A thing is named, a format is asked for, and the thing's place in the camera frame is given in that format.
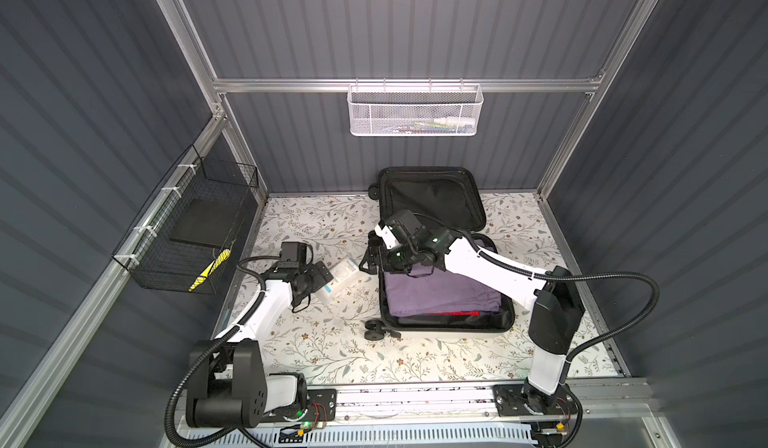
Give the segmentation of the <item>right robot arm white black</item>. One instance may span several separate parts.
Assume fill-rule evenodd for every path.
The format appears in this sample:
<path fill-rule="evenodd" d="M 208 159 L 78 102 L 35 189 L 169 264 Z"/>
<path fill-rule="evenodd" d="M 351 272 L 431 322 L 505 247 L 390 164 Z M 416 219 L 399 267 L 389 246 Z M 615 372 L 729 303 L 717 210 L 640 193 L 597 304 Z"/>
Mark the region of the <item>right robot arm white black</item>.
<path fill-rule="evenodd" d="M 528 311 L 534 354 L 522 396 L 534 414 L 554 407 L 569 370 L 567 355 L 585 313 L 568 270 L 518 264 L 479 246 L 467 231 L 429 228 L 410 210 L 380 221 L 370 236 L 378 239 L 374 259 L 384 272 L 409 274 L 417 264 L 434 267 L 479 282 Z"/>

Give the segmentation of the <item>red t-shirt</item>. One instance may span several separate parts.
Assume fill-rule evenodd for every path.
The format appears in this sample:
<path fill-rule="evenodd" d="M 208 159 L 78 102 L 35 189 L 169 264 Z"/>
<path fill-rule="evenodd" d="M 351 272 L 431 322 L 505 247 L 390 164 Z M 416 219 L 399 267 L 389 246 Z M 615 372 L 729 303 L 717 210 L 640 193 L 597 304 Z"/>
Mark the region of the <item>red t-shirt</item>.
<path fill-rule="evenodd" d="M 451 316 L 451 317 L 476 317 L 483 314 L 480 311 L 457 311 L 457 312 L 442 312 L 435 315 Z"/>

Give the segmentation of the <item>small white packet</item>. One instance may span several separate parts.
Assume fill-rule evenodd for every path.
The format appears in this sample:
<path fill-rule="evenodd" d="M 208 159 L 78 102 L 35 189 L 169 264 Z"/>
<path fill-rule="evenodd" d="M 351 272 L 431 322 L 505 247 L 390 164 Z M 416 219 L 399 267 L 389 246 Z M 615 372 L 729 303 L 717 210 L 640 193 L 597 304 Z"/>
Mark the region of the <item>small white packet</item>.
<path fill-rule="evenodd" d="M 329 270 L 332 279 L 318 292 L 318 299 L 325 305 L 330 305 L 337 292 L 348 288 L 357 280 L 360 273 L 358 263 L 351 258 L 345 258 L 333 265 Z"/>

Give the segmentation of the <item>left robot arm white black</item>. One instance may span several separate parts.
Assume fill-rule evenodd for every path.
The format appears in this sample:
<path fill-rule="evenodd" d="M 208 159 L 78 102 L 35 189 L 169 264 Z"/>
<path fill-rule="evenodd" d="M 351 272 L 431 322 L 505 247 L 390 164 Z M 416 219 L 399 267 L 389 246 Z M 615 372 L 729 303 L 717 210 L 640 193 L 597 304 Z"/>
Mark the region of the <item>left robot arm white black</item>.
<path fill-rule="evenodd" d="M 185 418 L 194 428 L 252 428 L 269 413 L 291 418 L 307 411 L 307 382 L 297 373 L 269 373 L 266 341 L 280 316 L 307 308 L 312 295 L 333 280 L 304 242 L 284 242 L 276 256 L 241 259 L 236 269 L 258 282 L 242 312 L 211 340 L 194 346 Z"/>

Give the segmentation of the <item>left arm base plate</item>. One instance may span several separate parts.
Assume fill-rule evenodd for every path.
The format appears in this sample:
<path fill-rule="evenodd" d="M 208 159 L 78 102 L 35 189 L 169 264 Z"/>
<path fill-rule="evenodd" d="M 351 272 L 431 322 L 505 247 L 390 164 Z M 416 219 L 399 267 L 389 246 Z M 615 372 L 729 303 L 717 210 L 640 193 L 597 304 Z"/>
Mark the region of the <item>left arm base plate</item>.
<path fill-rule="evenodd" d="M 336 417 L 336 389 L 310 389 L 299 393 L 294 403 L 285 409 L 282 418 L 290 422 L 330 422 Z"/>

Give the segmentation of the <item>purple jeans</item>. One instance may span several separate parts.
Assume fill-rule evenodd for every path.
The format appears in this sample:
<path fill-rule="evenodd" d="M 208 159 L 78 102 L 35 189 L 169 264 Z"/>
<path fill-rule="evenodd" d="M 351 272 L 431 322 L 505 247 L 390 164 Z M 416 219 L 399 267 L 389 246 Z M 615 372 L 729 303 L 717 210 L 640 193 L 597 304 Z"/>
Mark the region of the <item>purple jeans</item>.
<path fill-rule="evenodd" d="M 385 272 L 389 313 L 397 317 L 428 314 L 495 312 L 501 293 L 466 276 L 415 264 L 409 273 Z"/>

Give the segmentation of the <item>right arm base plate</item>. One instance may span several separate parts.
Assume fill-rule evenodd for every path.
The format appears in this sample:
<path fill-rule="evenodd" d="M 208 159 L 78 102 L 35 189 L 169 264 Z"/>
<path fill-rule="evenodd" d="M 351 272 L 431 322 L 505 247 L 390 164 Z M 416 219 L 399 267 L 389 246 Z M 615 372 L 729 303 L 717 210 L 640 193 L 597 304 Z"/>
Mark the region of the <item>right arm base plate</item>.
<path fill-rule="evenodd" d="M 497 384 L 492 387 L 493 401 L 501 416 L 575 416 L 579 403 L 568 390 L 560 385 L 553 394 L 547 394 L 528 383 Z"/>

